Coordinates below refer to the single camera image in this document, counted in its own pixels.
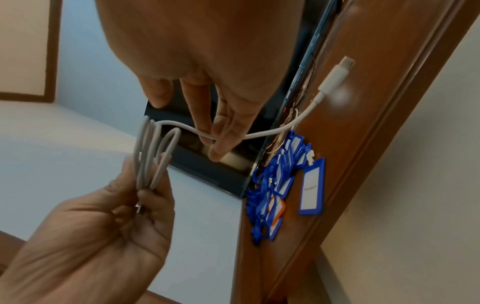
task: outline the wire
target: wire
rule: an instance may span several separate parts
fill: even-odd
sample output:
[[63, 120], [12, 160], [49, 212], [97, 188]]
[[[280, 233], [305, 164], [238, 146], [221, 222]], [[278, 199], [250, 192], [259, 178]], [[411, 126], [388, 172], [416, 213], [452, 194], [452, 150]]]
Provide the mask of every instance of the wire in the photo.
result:
[[[354, 64], [355, 61], [345, 57], [340, 64], [336, 65], [318, 87], [319, 92], [313, 98], [312, 103], [310, 103], [303, 112], [298, 114], [295, 119], [276, 129], [247, 134], [244, 139], [281, 134], [289, 131], [307, 117], [325, 96], [331, 94], [345, 80]], [[167, 125], [174, 126], [175, 128], [170, 130], [160, 141], [162, 126]], [[201, 132], [194, 127], [178, 121], [162, 120], [155, 122], [154, 120], [150, 120], [148, 116], [145, 116], [133, 150], [133, 165], [135, 168], [137, 190], [143, 188], [149, 188], [150, 190], [156, 189], [172, 158], [172, 153], [179, 142], [180, 135], [182, 134], [180, 128], [209, 139], [217, 139], [211, 134]], [[151, 180], [153, 164], [157, 166], [157, 170]]]

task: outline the wall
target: wall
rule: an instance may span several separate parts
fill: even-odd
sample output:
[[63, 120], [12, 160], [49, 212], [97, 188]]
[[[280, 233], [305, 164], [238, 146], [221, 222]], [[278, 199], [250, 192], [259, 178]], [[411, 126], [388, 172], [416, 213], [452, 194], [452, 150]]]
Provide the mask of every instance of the wall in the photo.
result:
[[1, 0], [0, 92], [43, 95], [50, 0]]
[[480, 20], [322, 245], [332, 303], [478, 303]]
[[110, 50], [94, 1], [63, 0], [57, 102], [132, 135], [144, 115], [147, 98]]
[[[28, 239], [59, 202], [108, 184], [135, 138], [58, 105], [0, 102], [0, 230]], [[169, 169], [173, 241], [149, 290], [189, 303], [228, 303], [241, 202]]]

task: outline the white cable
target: white cable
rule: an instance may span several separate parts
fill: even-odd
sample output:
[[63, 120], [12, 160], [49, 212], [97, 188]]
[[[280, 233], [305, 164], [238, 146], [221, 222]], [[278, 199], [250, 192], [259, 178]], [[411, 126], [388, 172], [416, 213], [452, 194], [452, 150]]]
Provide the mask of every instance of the white cable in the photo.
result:
[[[245, 136], [245, 139], [252, 139], [258, 137], [264, 137], [269, 135], [275, 135], [290, 130], [293, 126], [298, 125], [310, 112], [325, 98], [325, 96], [331, 94], [342, 82], [345, 80], [350, 72], [350, 69], [355, 62], [345, 57], [340, 64], [336, 65], [328, 76], [324, 79], [322, 84], [318, 87], [318, 93], [313, 98], [312, 103], [301, 112], [295, 119], [288, 124], [279, 128], [266, 130], [256, 133], [251, 133]], [[160, 141], [162, 126], [174, 126]], [[156, 189], [168, 163], [172, 158], [172, 153], [179, 142], [181, 130], [179, 128], [188, 130], [197, 135], [216, 140], [215, 136], [201, 132], [189, 125], [180, 123], [173, 120], [162, 120], [155, 122], [150, 120], [148, 116], [143, 119], [143, 124], [140, 129], [140, 133], [136, 139], [135, 148], [133, 151], [133, 164], [136, 175], [136, 188], [140, 190], [142, 188], [149, 188], [150, 190]], [[155, 163], [157, 166], [156, 173], [153, 179], [150, 181], [152, 165]]]

